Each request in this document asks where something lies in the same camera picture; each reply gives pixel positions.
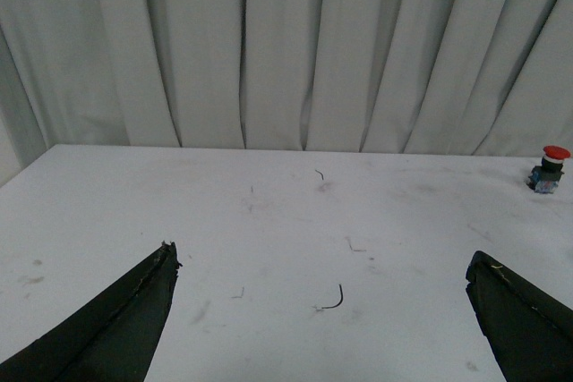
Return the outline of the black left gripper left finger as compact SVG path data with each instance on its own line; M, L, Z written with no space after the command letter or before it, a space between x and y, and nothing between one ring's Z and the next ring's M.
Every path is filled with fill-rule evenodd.
M171 310L180 263L162 243L108 288L2 362L3 381L142 381Z

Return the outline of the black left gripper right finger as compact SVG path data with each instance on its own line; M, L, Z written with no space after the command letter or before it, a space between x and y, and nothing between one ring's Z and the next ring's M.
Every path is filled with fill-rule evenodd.
M572 379L572 309L480 250L466 280L478 325L506 380Z

